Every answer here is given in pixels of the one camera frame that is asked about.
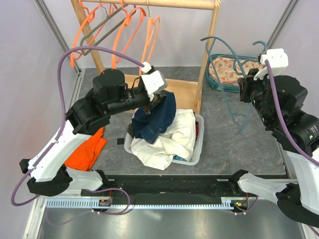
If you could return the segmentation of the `dark blue denim skirt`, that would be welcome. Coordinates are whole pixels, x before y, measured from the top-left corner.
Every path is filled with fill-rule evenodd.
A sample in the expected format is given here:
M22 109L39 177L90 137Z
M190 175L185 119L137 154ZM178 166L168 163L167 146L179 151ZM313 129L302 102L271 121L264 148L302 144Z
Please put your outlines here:
M153 144L172 124L175 114L175 95L172 92L166 92L166 96L158 105L150 109L149 114L146 114L143 108L135 112L132 118L134 137Z

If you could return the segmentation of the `white pleated skirt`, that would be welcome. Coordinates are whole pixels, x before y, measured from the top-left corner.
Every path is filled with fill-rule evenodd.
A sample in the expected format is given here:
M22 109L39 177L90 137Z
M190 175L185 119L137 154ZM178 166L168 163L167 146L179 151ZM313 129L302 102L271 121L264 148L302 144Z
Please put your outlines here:
M133 137L132 154L144 166L165 170L172 164L173 157L178 155L186 161L193 156L195 144L195 113L192 109L178 109L172 124L160 134L153 144L144 139Z

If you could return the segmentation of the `red polka dot skirt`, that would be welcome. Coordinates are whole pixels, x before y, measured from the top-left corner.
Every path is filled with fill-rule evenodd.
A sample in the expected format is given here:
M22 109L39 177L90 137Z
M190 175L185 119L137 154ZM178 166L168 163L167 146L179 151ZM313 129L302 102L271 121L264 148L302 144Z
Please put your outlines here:
M195 141L197 141L199 135L199 122L195 122Z

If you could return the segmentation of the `blue floral skirt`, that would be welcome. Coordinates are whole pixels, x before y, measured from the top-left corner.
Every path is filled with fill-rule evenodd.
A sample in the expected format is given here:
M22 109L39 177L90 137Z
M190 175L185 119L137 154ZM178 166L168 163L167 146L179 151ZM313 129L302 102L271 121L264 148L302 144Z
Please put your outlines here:
M184 158L182 158L182 157L180 157L180 156L178 156L178 155L175 155L175 156L173 157L173 160L186 161Z

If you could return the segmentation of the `grey-blue hanger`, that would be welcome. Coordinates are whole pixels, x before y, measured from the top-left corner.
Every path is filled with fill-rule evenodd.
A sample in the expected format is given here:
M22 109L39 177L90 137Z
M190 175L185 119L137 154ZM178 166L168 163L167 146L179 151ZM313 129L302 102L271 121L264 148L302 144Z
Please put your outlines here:
M260 70L262 65L256 57L236 54L235 50L220 37L208 36L202 38L201 41L205 42L205 52L208 55L204 78L211 89L222 93L230 117L233 123L238 126L236 134L239 135L249 121L251 106L247 106L244 114L237 113L232 109L226 94L239 93L240 89L237 80L247 76L251 69ZM230 54L213 54L212 50L216 41L224 44Z

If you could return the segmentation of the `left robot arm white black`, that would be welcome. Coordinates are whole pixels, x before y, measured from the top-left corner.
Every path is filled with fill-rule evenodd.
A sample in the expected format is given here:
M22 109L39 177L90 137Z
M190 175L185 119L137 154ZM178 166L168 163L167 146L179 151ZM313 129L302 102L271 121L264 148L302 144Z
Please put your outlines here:
M65 115L64 126L33 159L23 159L23 173L30 172L29 191L41 196L57 196L66 190L94 191L99 196L109 192L108 179L101 170L80 171L65 165L67 158L110 117L138 108L150 110L165 97L167 87L163 74L152 68L137 77L138 85L129 88L125 75L117 69L106 69L92 81L93 87L77 100Z

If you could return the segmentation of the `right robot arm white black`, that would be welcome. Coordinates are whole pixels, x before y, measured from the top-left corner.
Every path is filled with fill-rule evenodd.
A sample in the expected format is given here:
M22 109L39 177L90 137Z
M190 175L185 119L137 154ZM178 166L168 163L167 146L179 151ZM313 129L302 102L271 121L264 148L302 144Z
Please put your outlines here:
M319 119L302 111L308 94L305 87L291 76L274 77L276 93L287 136L275 108L271 83L267 75L254 79L258 69L251 69L238 79L240 100L251 103L266 131L282 146L290 158L298 182L276 183L252 175L246 170L234 173L228 190L234 196L249 193L276 204L289 219L312 227L319 226L319 167L307 159L319 158Z

